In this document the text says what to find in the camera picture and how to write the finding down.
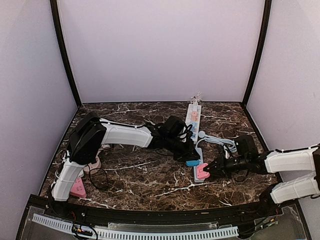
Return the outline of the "blue square plug adapter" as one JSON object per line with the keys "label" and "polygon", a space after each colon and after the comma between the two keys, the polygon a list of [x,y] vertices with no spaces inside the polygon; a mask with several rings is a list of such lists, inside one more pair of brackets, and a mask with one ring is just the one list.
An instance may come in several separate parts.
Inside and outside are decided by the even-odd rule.
{"label": "blue square plug adapter", "polygon": [[188,167],[196,167],[199,165],[199,160],[189,160],[185,162]]}

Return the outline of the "pink square plug adapter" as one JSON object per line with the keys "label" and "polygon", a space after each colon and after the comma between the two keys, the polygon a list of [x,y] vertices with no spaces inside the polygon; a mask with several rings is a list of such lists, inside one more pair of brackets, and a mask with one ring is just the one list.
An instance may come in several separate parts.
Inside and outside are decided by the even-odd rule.
{"label": "pink square plug adapter", "polygon": [[196,178],[198,180],[204,180],[204,179],[207,179],[210,177],[210,173],[209,172],[205,172],[203,171],[203,168],[208,165],[208,163],[202,163],[202,164],[199,164],[197,167],[196,167]]}

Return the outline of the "white multicolour power strip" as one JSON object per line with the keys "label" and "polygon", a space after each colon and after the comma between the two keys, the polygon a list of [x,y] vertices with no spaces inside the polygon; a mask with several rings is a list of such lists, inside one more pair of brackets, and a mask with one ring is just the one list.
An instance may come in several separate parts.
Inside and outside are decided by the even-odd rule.
{"label": "white multicolour power strip", "polygon": [[201,111],[202,106],[199,104],[190,103],[188,105],[185,124],[187,126],[191,125],[191,139],[193,140],[194,144],[196,144],[198,141]]}

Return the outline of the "pink charger plug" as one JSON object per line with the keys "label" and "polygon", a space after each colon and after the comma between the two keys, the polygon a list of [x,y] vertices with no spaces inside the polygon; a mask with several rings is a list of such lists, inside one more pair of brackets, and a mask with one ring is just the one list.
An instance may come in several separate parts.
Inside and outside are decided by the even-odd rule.
{"label": "pink charger plug", "polygon": [[196,122],[198,120],[198,118],[199,118],[198,112],[197,111],[192,111],[191,120]]}

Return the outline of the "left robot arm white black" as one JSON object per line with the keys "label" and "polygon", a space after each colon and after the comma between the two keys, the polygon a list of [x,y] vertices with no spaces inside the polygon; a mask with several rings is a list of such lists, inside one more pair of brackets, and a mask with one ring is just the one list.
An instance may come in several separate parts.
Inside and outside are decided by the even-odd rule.
{"label": "left robot arm white black", "polygon": [[129,145],[152,150],[167,150],[178,162],[198,160],[200,155],[192,140],[191,126],[176,116],[158,124],[130,125],[88,113],[71,133],[62,163],[55,173],[48,196],[54,200],[51,210],[60,218],[71,213],[65,203],[81,170],[96,163],[103,145]]}

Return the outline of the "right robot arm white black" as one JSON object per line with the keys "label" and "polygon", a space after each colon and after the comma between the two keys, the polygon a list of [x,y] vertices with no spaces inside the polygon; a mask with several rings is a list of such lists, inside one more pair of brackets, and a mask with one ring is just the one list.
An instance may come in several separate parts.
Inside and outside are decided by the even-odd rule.
{"label": "right robot arm white black", "polygon": [[247,170],[266,175],[279,172],[309,171],[296,179],[269,186],[261,194],[262,201],[255,205],[255,213],[266,217],[275,205],[304,197],[320,196],[320,146],[314,145],[294,150],[273,150],[259,154],[256,150],[241,150],[238,156],[217,157],[200,166],[203,172],[215,177],[226,177]]}

